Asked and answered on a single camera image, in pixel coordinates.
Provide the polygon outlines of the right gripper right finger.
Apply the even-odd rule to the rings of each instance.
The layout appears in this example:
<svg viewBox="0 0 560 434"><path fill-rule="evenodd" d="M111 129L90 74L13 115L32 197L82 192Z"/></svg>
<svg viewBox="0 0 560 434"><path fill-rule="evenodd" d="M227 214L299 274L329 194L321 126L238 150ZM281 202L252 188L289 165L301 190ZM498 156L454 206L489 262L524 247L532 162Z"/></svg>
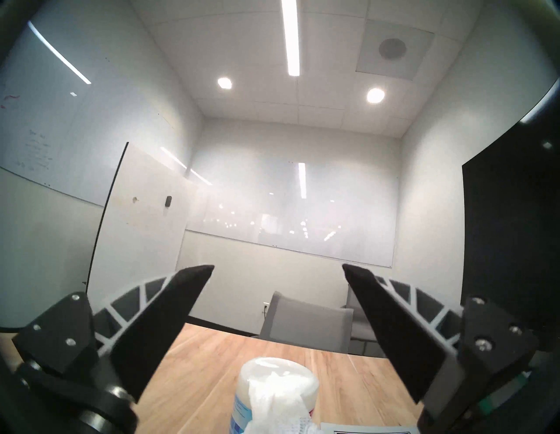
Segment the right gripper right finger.
<svg viewBox="0 0 560 434"><path fill-rule="evenodd" d="M466 299L458 332L449 338L428 321L391 281L343 264L349 287L377 341L415 403L419 420L469 420L477 404L522 371L538 349L535 334L511 314L479 295Z"/></svg>

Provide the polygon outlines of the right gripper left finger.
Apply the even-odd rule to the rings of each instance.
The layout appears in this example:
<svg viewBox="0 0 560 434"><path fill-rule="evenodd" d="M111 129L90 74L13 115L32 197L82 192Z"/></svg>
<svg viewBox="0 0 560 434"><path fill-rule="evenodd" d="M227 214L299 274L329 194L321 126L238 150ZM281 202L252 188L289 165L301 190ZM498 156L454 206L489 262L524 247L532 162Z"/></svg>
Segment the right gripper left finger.
<svg viewBox="0 0 560 434"><path fill-rule="evenodd" d="M21 328L13 344L47 375L97 390L121 387L138 402L213 271L214 265L180 269L96 309L86 292L71 293Z"/></svg>

